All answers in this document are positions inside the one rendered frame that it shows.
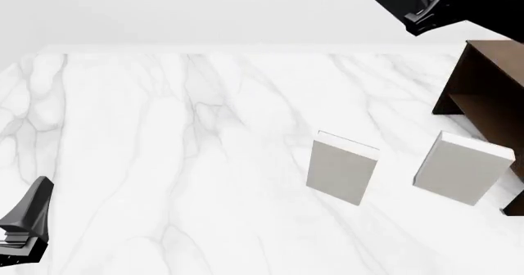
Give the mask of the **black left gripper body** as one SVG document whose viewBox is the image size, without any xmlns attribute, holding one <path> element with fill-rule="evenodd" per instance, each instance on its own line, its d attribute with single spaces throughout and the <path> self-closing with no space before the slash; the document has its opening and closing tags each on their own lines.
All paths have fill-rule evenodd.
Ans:
<svg viewBox="0 0 524 275">
<path fill-rule="evenodd" d="M 47 225 L 30 230 L 0 225 L 0 229 L 5 231 L 0 239 L 0 267 L 40 262 L 49 242 Z"/>
</svg>

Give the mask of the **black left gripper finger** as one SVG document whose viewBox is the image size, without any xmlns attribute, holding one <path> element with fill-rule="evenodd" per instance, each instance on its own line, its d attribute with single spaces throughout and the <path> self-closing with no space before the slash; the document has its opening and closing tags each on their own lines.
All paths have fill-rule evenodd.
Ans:
<svg viewBox="0 0 524 275">
<path fill-rule="evenodd" d="M 0 219 L 6 232 L 27 232 L 48 243 L 47 217 L 54 183 L 46 176 L 38 177 L 23 198 Z"/>
</svg>

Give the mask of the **grey book with thin spine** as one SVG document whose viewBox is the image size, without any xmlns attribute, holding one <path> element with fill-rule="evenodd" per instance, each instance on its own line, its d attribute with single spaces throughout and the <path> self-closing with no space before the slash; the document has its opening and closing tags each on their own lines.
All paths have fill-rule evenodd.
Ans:
<svg viewBox="0 0 524 275">
<path fill-rule="evenodd" d="M 313 141 L 306 186 L 360 205 L 379 156 L 375 147 L 320 131 Z"/>
</svg>

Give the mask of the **grey book with thick spine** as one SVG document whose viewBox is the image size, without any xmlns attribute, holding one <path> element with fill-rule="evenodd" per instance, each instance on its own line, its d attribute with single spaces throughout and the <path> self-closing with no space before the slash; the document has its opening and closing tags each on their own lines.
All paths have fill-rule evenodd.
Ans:
<svg viewBox="0 0 524 275">
<path fill-rule="evenodd" d="M 476 205 L 515 160 L 508 147 L 441 131 L 414 175 L 413 185 Z"/>
</svg>

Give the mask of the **dark brown wooden shelf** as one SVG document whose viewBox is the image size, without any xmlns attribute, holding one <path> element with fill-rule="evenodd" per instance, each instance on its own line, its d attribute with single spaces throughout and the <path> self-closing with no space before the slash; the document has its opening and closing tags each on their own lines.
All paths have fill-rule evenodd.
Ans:
<svg viewBox="0 0 524 275">
<path fill-rule="evenodd" d="M 467 41 L 433 115 L 465 115 L 486 141 L 513 149 L 524 183 L 524 43 Z"/>
</svg>

